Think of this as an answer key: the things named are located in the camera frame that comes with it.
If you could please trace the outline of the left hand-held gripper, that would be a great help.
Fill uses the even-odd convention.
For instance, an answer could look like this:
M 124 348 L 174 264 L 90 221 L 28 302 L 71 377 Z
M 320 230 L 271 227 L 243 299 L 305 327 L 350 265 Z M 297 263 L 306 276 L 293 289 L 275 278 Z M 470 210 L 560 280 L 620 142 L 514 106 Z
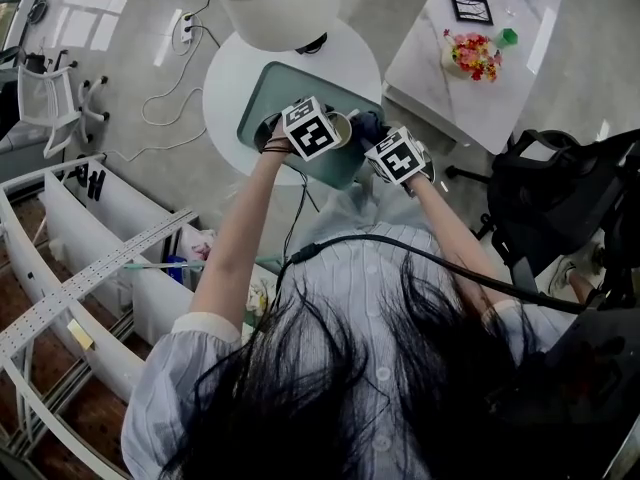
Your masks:
M 255 133 L 254 145 L 260 153 L 288 152 L 309 162 L 341 142 L 330 112 L 315 96 L 300 99 L 266 118 Z

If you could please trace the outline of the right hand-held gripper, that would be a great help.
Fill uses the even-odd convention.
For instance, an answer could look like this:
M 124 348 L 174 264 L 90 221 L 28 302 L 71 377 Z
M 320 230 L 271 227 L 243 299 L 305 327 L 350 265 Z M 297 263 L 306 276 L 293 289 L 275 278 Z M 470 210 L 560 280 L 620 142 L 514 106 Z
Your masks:
M 411 178 L 421 175 L 431 184 L 436 178 L 429 151 L 406 126 L 392 128 L 383 140 L 365 152 L 365 158 L 384 182 L 401 186 L 410 197 L 415 196 L 409 186 Z

